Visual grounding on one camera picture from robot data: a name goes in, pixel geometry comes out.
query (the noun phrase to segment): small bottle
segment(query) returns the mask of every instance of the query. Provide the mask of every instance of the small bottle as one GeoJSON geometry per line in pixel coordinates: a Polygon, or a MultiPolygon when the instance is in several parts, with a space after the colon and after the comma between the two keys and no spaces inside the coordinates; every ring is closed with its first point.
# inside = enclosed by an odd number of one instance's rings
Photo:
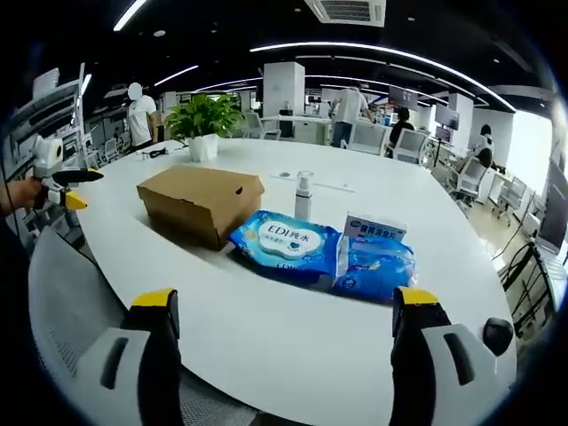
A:
{"type": "Polygon", "coordinates": [[[313,173],[307,170],[298,172],[296,186],[296,219],[309,221],[312,213],[312,178],[313,173]]]}

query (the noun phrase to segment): ceiling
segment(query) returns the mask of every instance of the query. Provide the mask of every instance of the ceiling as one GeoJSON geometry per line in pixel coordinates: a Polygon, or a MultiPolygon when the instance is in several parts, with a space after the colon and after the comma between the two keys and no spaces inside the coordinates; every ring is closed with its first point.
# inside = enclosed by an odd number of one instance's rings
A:
{"type": "MultiPolygon", "coordinates": [[[[114,32],[114,24],[130,3],[131,0],[57,0],[45,11],[50,18],[47,20],[44,14],[36,26],[45,28],[38,32],[45,41],[43,71],[59,67],[61,81],[65,81],[77,77],[79,64],[84,61],[86,73],[93,75],[85,95],[86,115],[97,107],[120,105],[126,100],[103,99],[117,84],[138,82],[149,86],[154,96],[164,91],[193,91],[259,77],[264,63],[282,60],[298,61],[305,66],[307,75],[381,81],[429,94],[460,91],[455,89],[457,85],[482,99],[476,99],[476,104],[488,103],[492,109],[509,111],[476,85],[398,55],[333,46],[249,52],[269,44],[305,41],[363,43],[412,52],[458,70],[485,86],[553,88],[551,78],[546,77],[549,73],[542,73],[536,49],[526,42],[522,29],[508,11],[498,9],[489,0],[387,0],[384,28],[322,24],[303,0],[148,0],[122,31],[114,32]],[[154,37],[157,30],[165,30],[166,35],[154,37]],[[199,68],[154,88],[156,82],[192,65],[199,68]],[[440,82],[440,78],[454,86],[440,82]]],[[[347,81],[308,78],[306,87],[322,83],[347,81]]],[[[386,90],[373,83],[369,88],[386,90]]],[[[535,105],[534,112],[539,114],[547,109],[540,101],[503,97],[515,106],[535,105]]]]}

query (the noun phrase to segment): blue package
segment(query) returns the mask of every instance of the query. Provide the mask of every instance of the blue package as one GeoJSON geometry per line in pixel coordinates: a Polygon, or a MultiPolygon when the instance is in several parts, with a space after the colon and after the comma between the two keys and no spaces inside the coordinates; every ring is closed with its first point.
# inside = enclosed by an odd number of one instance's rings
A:
{"type": "Polygon", "coordinates": [[[396,287],[414,283],[414,252],[398,241],[343,237],[339,264],[333,291],[342,296],[389,304],[396,287]]]}
{"type": "Polygon", "coordinates": [[[317,282],[335,277],[341,233],[267,210],[259,210],[229,236],[241,253],[257,264],[275,268],[285,278],[317,282]]]}

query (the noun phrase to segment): cardboard box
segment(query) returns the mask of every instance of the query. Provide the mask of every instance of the cardboard box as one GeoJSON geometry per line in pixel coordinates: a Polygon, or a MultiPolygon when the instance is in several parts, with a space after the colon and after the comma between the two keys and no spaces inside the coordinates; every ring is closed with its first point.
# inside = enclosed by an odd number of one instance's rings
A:
{"type": "Polygon", "coordinates": [[[174,166],[138,185],[148,215],[186,230],[211,249],[260,209],[258,176],[174,166]]]}
{"type": "Polygon", "coordinates": [[[378,219],[349,211],[343,233],[348,237],[383,237],[402,241],[406,235],[406,226],[393,220],[378,219]]]}

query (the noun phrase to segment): white pot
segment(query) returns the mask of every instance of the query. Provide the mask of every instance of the white pot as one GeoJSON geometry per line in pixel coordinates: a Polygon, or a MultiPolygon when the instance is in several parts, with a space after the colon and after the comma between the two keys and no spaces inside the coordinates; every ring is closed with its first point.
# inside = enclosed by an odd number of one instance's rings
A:
{"type": "Polygon", "coordinates": [[[185,142],[189,145],[189,154],[194,162],[208,162],[217,157],[219,136],[215,133],[193,139],[186,138],[185,142]]]}

